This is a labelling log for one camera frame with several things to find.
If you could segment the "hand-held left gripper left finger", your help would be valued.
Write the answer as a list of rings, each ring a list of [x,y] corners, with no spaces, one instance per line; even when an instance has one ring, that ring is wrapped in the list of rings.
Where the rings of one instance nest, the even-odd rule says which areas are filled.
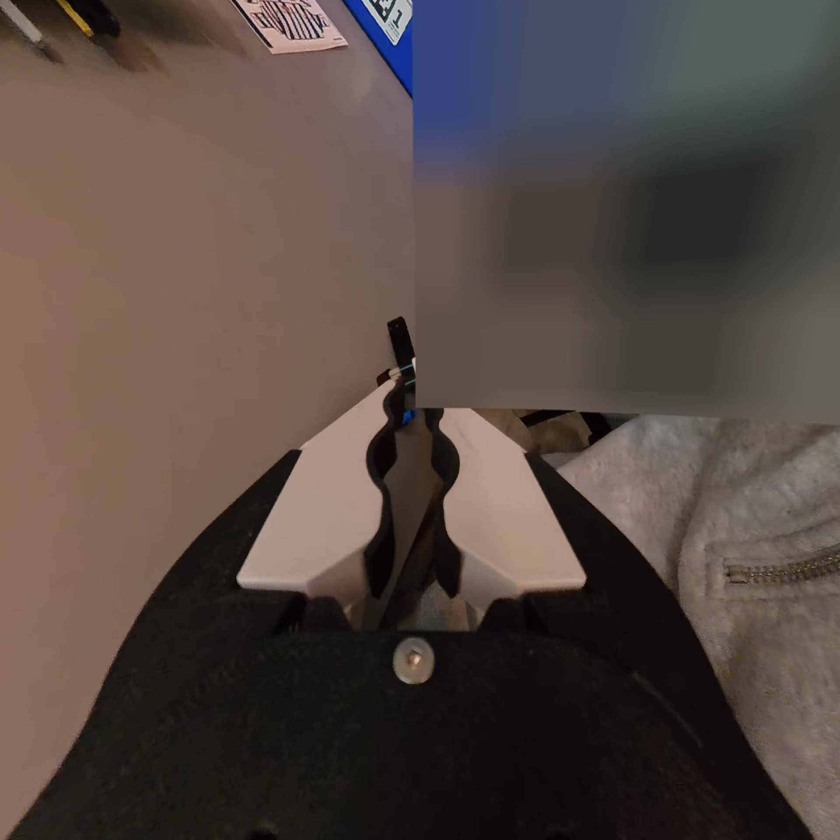
[[[244,591],[334,599],[373,621],[397,566],[405,384],[382,384],[299,449],[236,576]]]

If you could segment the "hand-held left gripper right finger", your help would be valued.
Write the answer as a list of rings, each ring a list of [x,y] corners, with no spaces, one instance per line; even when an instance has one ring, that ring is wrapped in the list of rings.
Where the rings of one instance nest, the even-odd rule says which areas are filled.
[[[531,458],[468,408],[426,409],[434,509],[432,567],[442,590],[482,618],[494,602],[577,592],[586,574]]]

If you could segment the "black lego beam assembly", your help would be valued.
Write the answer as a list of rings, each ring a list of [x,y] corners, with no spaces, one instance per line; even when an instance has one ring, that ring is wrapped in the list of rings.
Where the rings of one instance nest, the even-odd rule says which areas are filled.
[[[401,386],[402,390],[395,404],[394,417],[395,428],[402,429],[417,415],[413,396],[416,390],[416,353],[404,317],[389,321],[387,330],[395,361],[391,368],[377,375],[375,384],[382,386],[389,382],[396,382]]]

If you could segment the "yellow black lego model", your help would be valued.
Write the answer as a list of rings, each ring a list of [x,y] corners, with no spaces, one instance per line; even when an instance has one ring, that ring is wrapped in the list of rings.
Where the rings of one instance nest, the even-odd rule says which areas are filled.
[[[2,1],[2,18],[23,37],[28,44],[42,52],[50,47],[47,36],[34,20],[27,16],[23,2]],[[112,10],[102,1],[55,1],[57,6],[84,36],[89,39],[107,37],[117,39],[121,36],[122,26]]]

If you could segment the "grey zip hoodie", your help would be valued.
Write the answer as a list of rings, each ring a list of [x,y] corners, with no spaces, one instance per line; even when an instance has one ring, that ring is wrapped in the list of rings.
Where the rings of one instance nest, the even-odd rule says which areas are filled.
[[[676,594],[764,767],[838,838],[838,426],[637,416],[545,459]]]

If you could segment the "blue plastic bin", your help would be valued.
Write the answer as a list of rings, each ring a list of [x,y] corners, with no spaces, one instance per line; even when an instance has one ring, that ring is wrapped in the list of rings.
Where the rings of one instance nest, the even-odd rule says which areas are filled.
[[[413,24],[412,20],[397,46],[389,43],[379,25],[362,4],[363,1],[343,1],[356,23],[368,36],[380,56],[407,92],[413,96]]]

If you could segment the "striped sticker sheet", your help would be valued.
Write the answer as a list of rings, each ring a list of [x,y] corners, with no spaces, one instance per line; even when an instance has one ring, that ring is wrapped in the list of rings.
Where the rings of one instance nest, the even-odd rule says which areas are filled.
[[[314,1],[233,1],[272,55],[305,54],[348,45]]]

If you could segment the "white printed bin tag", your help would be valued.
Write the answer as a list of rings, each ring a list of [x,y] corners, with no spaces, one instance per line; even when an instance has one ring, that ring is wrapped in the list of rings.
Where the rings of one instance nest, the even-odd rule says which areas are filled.
[[[413,17],[413,1],[363,1],[392,46],[397,46]]]

